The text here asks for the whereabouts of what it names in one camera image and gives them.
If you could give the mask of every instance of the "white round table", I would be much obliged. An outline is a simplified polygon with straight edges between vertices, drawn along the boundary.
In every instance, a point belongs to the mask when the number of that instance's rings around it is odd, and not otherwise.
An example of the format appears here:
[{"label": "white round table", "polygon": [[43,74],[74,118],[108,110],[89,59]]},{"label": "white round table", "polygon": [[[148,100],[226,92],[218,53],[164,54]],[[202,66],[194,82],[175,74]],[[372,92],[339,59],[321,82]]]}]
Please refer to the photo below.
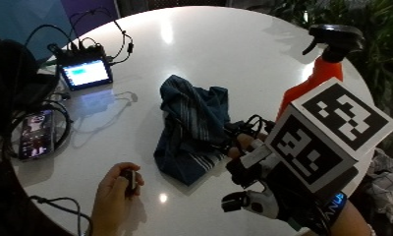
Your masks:
[{"label": "white round table", "polygon": [[[66,105],[75,122],[66,146],[54,157],[15,162],[26,191],[46,198],[71,197],[90,214],[107,171],[115,163],[131,161],[142,166],[146,185],[122,227],[124,235],[295,235],[279,220],[245,210],[223,212],[223,197],[243,191],[226,169],[228,160],[187,187],[162,174],[154,151],[164,129],[159,88],[170,76],[178,75],[204,89],[227,88],[233,122],[253,114],[273,120],[283,93],[308,78],[320,56],[320,49],[301,55],[313,39],[308,31],[268,15],[219,7],[151,11],[118,23],[134,38],[134,53],[112,67],[112,85],[71,93]],[[115,24],[87,36],[106,46],[108,55],[116,55],[122,36]],[[372,102],[353,65],[345,61],[344,66],[348,87]],[[370,155],[356,166],[360,173],[345,188],[348,194],[369,161]],[[77,232],[75,215],[50,206],[41,209]]]}]

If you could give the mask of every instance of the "person's hand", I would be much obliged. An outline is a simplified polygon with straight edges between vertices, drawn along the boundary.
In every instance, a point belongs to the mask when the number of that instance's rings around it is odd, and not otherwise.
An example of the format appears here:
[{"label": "person's hand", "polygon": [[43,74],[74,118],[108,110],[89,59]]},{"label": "person's hand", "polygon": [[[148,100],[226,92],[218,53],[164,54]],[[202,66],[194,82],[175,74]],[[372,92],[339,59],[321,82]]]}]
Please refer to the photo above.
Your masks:
[{"label": "person's hand", "polygon": [[[257,136],[257,139],[260,139],[263,142],[265,141],[268,135],[260,133],[260,135]],[[247,134],[240,134],[237,136],[237,142],[240,144],[240,147],[243,150],[248,150],[252,141],[255,140],[255,138]],[[241,153],[240,150],[237,149],[237,147],[233,147],[229,151],[228,151],[228,157],[231,157],[232,159],[235,158],[240,158],[241,157]]]},{"label": "person's hand", "polygon": [[[94,236],[111,236],[118,234],[119,226],[124,220],[124,214],[134,199],[124,197],[128,181],[119,174],[124,169],[138,171],[140,166],[130,162],[116,164],[106,175],[96,192],[95,205],[92,211]],[[144,185],[142,175],[136,173],[136,191],[140,195],[140,186]]]}]

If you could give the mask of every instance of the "spray bottle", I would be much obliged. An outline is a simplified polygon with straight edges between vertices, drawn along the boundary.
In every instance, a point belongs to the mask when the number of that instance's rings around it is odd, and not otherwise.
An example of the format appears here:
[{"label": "spray bottle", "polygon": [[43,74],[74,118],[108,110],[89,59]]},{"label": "spray bottle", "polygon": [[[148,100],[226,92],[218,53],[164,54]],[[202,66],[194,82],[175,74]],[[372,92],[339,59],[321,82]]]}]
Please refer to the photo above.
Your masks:
[{"label": "spray bottle", "polygon": [[327,43],[328,47],[323,55],[316,59],[313,74],[309,79],[285,92],[276,119],[279,119],[291,101],[304,93],[313,90],[332,78],[337,78],[340,81],[344,80],[343,61],[349,53],[364,48],[363,32],[355,27],[315,25],[309,29],[309,34],[315,36],[315,39],[309,47],[303,51],[303,55],[315,49],[317,43]]}]

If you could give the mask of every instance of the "striped cloth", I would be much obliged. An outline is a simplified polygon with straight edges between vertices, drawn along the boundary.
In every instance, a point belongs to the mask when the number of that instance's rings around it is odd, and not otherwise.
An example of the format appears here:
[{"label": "striped cloth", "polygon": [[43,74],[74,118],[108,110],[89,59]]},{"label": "striped cloth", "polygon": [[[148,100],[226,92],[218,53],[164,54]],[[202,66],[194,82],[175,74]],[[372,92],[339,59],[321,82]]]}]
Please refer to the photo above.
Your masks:
[{"label": "striped cloth", "polygon": [[223,131],[229,122],[228,90],[195,88],[171,76],[160,94],[167,117],[155,159],[162,172],[190,186],[224,158],[212,145],[228,139]]},{"label": "striped cloth", "polygon": [[366,174],[372,178],[366,192],[374,199],[377,212],[385,213],[393,223],[393,158],[380,148]]}]

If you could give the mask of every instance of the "small monitor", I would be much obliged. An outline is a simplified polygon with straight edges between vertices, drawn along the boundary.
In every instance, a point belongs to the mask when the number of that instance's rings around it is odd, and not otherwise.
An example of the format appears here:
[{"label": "small monitor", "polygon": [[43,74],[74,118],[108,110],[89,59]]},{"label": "small monitor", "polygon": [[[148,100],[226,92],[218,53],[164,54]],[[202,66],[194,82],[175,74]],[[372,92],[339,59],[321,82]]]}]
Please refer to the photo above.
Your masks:
[{"label": "small monitor", "polygon": [[62,65],[61,71],[71,90],[90,88],[114,82],[111,68],[102,59],[91,59]]}]

